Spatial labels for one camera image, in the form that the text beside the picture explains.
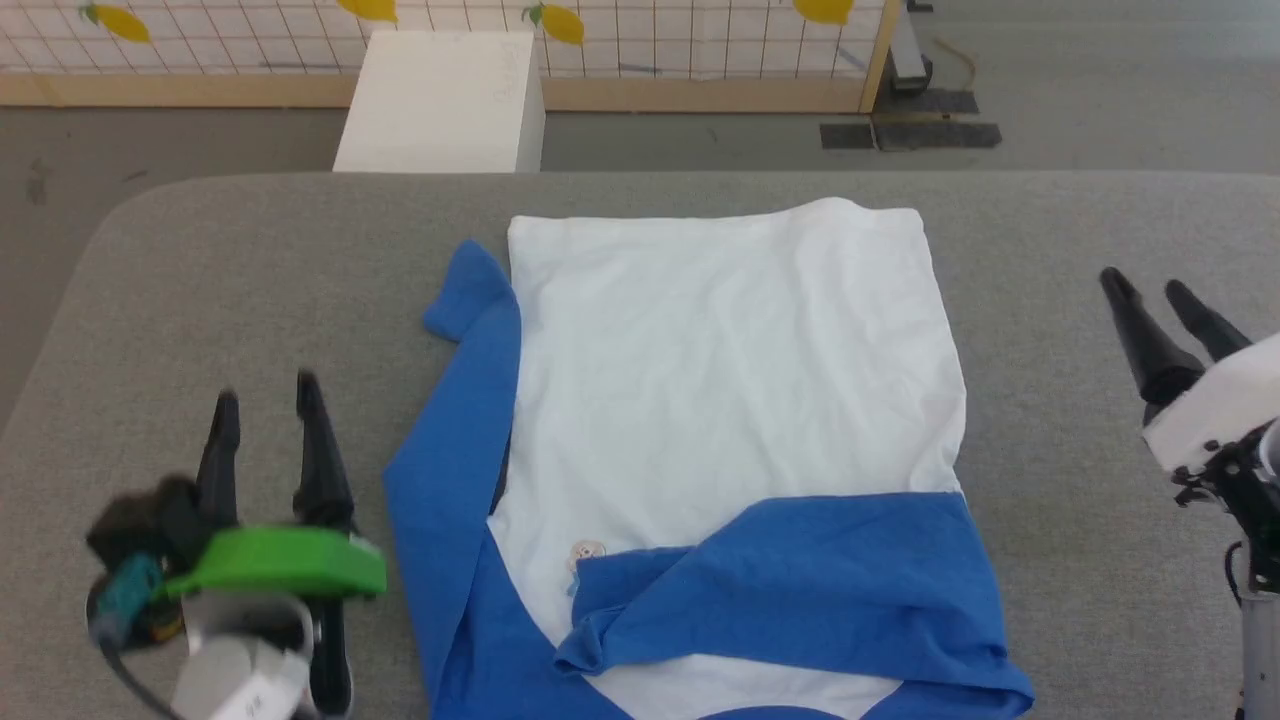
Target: gray padded surface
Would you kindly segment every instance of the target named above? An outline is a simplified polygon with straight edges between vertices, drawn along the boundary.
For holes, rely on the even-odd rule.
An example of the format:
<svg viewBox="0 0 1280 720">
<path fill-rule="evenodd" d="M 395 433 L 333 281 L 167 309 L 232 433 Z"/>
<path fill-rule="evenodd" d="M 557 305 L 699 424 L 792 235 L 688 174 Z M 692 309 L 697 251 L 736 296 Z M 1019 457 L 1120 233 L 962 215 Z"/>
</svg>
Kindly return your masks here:
<svg viewBox="0 0 1280 720">
<path fill-rule="evenodd" d="M 84 637 L 97 568 L 82 533 L 113 493 L 195 470 L 220 388 L 241 395 L 242 516 L 283 519 L 301 456 L 294 372 L 314 368 L 361 524 L 390 552 L 379 474 L 449 359 L 420 316 L 458 241 L 504 255 L 517 213 L 726 215 L 828 195 L 924 215 L 969 387 L 960 480 L 1033 715 L 1230 717 L 1234 525 L 1174 506 L 1096 278 L 1116 264 L 1158 296 L 1176 275 L 1247 333 L 1280 329 L 1280 181 L 1083 173 L 315 174 L 125 204 L 91 241 L 0 438 L 0 716 L 143 716 Z M 394 566 L 390 594 L 352 605 L 348 632 L 358 716 L 422 717 Z M 180 655 L 134 664 L 165 694 Z"/>
</svg>

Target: black mat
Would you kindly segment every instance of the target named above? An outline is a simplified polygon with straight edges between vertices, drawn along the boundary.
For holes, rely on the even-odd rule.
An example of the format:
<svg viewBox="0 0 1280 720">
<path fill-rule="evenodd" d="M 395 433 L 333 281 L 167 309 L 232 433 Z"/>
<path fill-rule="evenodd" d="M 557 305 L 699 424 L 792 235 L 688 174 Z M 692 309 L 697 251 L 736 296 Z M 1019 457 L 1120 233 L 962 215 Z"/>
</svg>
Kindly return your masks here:
<svg viewBox="0 0 1280 720">
<path fill-rule="evenodd" d="M 995 123 L 923 123 L 881 122 L 872 119 L 876 146 L 881 150 L 918 150 L 920 147 L 995 147 L 1000 145 L 1000 127 Z"/>
<path fill-rule="evenodd" d="M 874 150 L 872 126 L 867 123 L 823 123 L 818 126 L 823 150 Z"/>
</svg>

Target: white box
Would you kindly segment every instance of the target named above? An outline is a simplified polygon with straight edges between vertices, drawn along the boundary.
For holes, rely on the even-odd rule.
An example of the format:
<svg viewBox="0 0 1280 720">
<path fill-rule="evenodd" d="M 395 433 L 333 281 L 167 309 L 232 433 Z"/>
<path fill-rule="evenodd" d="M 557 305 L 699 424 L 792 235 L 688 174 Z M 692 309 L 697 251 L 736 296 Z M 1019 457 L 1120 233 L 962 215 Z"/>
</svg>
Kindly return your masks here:
<svg viewBox="0 0 1280 720">
<path fill-rule="evenodd" d="M 530 32 L 378 31 L 334 172 L 538 172 L 541 83 Z"/>
</svg>

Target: yellow lemon decoration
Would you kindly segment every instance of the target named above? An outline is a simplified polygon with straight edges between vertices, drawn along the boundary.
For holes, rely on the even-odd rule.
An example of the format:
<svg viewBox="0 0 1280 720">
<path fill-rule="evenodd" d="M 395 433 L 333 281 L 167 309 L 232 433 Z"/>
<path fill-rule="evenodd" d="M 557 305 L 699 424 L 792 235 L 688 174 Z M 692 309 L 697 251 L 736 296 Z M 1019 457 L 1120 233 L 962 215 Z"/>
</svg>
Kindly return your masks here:
<svg viewBox="0 0 1280 720">
<path fill-rule="evenodd" d="M 810 23 L 842 26 L 849 22 L 854 0 L 795 0 L 796 12 Z"/>
<path fill-rule="evenodd" d="M 543 23 L 543 29 L 547 31 L 547 35 L 561 42 L 570 45 L 582 44 L 582 20 L 568 8 L 539 3 L 532 8 L 525 8 L 521 17 L 527 17 L 535 26 Z"/>
<path fill-rule="evenodd" d="M 79 14 L 86 20 L 105 27 L 111 35 L 129 42 L 151 42 L 151 32 L 133 13 L 115 5 L 81 5 Z"/>
<path fill-rule="evenodd" d="M 338 0 L 338 4 L 357 18 L 399 22 L 396 18 L 396 0 Z"/>
</svg>

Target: blue sleeve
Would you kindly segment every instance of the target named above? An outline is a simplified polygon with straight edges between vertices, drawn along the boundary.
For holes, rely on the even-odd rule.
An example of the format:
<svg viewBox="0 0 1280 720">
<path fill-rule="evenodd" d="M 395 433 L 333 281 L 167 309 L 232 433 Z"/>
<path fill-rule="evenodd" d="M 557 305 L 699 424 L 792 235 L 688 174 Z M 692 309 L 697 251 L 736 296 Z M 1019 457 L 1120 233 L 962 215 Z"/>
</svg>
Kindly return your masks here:
<svg viewBox="0 0 1280 720">
<path fill-rule="evenodd" d="M 466 241 L 424 323 L 458 348 L 383 473 L 383 486 L 422 679 L 435 698 L 467 607 L 511 432 L 520 307 L 497 260 Z"/>
<path fill-rule="evenodd" d="M 959 493 L 767 500 L 698 547 L 585 560 L 579 579 L 566 674 L 708 653 L 1032 702 Z"/>
</svg>

